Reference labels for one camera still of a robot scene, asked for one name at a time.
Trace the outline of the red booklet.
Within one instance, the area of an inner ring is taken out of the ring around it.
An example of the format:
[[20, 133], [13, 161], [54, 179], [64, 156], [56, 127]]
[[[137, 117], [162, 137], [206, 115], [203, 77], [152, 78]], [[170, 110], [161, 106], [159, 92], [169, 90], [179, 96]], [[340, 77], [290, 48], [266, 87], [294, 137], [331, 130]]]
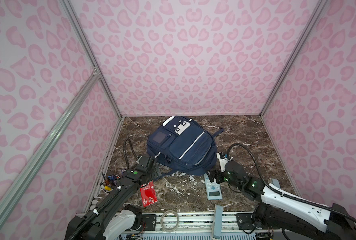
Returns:
[[153, 181], [144, 185], [140, 189], [143, 207], [148, 207], [158, 202], [157, 193]]

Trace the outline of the navy blue student backpack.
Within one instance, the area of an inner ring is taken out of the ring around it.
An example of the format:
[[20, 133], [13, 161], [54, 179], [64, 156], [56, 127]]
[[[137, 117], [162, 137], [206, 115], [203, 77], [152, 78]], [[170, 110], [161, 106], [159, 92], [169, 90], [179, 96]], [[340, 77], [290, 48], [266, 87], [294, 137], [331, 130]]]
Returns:
[[205, 130], [192, 118], [171, 116], [147, 140], [147, 152], [157, 162], [171, 169], [169, 174], [181, 172], [201, 176], [212, 169], [217, 161], [214, 134]]

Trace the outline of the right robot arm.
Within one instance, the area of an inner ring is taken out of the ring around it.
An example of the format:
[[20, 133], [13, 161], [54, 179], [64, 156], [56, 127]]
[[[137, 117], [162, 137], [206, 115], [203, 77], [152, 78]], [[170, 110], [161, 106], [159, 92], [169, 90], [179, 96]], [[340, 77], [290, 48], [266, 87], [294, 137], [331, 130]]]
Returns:
[[250, 219], [242, 222], [243, 226], [268, 230], [279, 228], [313, 240], [356, 239], [355, 223], [337, 213], [338, 205], [329, 210], [326, 206], [307, 204], [303, 199], [249, 175], [235, 161], [228, 161], [223, 168], [210, 170], [207, 175], [211, 182], [228, 183], [258, 203]]

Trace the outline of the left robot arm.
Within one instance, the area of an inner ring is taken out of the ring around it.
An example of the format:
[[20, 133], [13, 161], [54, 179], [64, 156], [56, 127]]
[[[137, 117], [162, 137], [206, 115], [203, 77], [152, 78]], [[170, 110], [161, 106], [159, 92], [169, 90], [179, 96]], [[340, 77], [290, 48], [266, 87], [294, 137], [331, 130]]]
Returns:
[[130, 232], [140, 235], [146, 227], [142, 210], [124, 203], [152, 180], [154, 157], [140, 157], [139, 163], [123, 173], [117, 186], [83, 217], [68, 224], [66, 240], [115, 240]]

